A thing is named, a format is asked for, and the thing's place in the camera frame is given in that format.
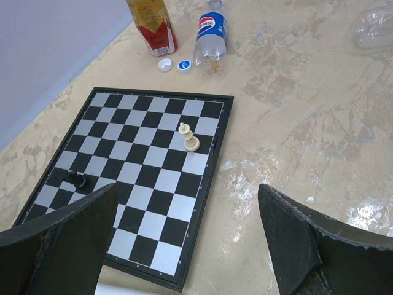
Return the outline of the amber drink bottle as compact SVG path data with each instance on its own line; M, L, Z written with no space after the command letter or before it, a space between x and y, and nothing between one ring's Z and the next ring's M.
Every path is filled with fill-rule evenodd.
M134 24L155 57L172 54L178 43L163 0L127 0Z

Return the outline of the blue pocari sweat cap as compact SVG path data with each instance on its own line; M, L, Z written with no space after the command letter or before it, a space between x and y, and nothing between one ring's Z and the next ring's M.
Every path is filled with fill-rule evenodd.
M181 75L187 75L192 71L192 62L190 60L181 60L177 64L177 70Z

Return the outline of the white bottle cap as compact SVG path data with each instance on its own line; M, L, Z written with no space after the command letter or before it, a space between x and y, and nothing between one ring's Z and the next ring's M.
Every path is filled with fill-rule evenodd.
M161 72L168 72L172 69L173 62L170 58L163 58L158 62L158 68Z

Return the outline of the pepsi label bottle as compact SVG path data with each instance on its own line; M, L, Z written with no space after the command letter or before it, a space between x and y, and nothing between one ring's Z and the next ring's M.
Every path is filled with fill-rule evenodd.
M227 55L227 18L222 1L206 1L199 17L194 64L208 74L217 73Z

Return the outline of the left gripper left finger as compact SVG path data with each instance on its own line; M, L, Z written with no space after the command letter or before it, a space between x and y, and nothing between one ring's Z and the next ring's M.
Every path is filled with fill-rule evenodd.
M116 184L1 232L1 294L94 294L117 212Z

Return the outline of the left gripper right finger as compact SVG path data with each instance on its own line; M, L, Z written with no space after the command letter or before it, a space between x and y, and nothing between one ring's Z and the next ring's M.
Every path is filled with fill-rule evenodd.
M392 294L392 238L261 184L258 205L280 294Z

